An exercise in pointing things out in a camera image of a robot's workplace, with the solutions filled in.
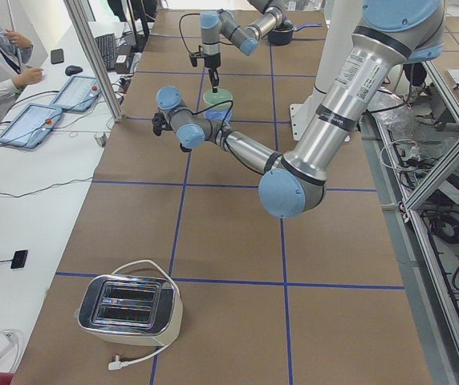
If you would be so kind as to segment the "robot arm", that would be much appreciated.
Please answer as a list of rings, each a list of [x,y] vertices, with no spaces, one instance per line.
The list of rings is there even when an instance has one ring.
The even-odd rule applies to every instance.
[[[444,24],[442,1],[363,2],[360,20],[350,34],[352,48],[289,152],[275,152],[224,121],[192,112],[172,86],[156,94],[153,131],[174,132],[184,151],[205,142],[216,144],[261,175],[258,194],[269,214],[297,217],[322,201],[327,166],[389,71],[435,59],[442,50]]]
[[[207,10],[200,14],[201,45],[198,52],[190,55],[190,60],[194,67],[198,59],[204,60],[213,93],[218,93],[219,87],[220,36],[249,56],[256,50],[259,41],[286,19],[283,1],[249,1],[249,4],[261,16],[248,26],[240,26],[229,10]]]

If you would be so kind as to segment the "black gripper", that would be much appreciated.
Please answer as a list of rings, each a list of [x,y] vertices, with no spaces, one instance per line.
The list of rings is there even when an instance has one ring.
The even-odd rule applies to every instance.
[[[161,136],[163,131],[169,131],[170,125],[162,112],[156,112],[152,118],[152,132],[155,136]]]
[[[205,67],[209,71],[209,80],[211,84],[212,93],[218,93],[219,76],[218,68],[221,66],[221,54],[206,55],[204,57]]]

